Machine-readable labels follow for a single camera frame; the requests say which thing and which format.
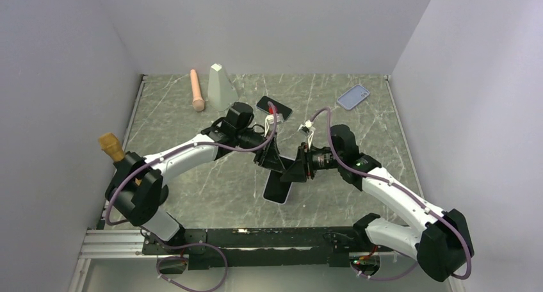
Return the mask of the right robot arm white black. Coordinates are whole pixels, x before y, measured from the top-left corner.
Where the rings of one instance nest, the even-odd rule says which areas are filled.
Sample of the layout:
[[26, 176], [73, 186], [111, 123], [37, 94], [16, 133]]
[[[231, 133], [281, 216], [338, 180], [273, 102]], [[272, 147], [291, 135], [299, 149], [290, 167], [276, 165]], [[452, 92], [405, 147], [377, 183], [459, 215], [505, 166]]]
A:
[[353, 225], [353, 242], [358, 249], [367, 251], [382, 245], [405, 254], [438, 282], [449, 277], [461, 279], [456, 272], [462, 266], [466, 268], [465, 276], [470, 275], [474, 248], [460, 211], [445, 211], [402, 185], [376, 159], [359, 151], [348, 126], [332, 126], [328, 132], [330, 145], [323, 148], [312, 144], [311, 121], [298, 130], [307, 140], [299, 146], [282, 181], [304, 183], [318, 170], [337, 170], [344, 182], [375, 197], [405, 222], [394, 224], [374, 213], [362, 217]]

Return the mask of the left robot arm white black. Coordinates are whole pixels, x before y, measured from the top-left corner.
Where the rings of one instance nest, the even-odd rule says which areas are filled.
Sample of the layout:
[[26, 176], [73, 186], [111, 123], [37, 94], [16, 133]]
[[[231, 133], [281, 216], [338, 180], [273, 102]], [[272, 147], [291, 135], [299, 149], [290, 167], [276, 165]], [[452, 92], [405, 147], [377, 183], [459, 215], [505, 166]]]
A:
[[104, 216], [106, 224], [116, 224], [111, 220], [111, 212], [116, 209], [123, 216], [117, 224], [129, 222], [146, 229], [169, 254], [180, 251], [186, 244], [186, 229], [162, 207], [172, 179], [231, 152], [253, 153], [259, 166], [275, 172], [285, 170], [275, 142], [282, 115], [273, 102], [267, 105], [269, 122], [261, 132], [254, 129], [251, 106], [235, 102], [226, 116], [215, 120], [192, 139], [148, 156], [126, 152], [113, 133], [100, 136], [101, 150], [115, 167], [105, 192], [108, 201]]

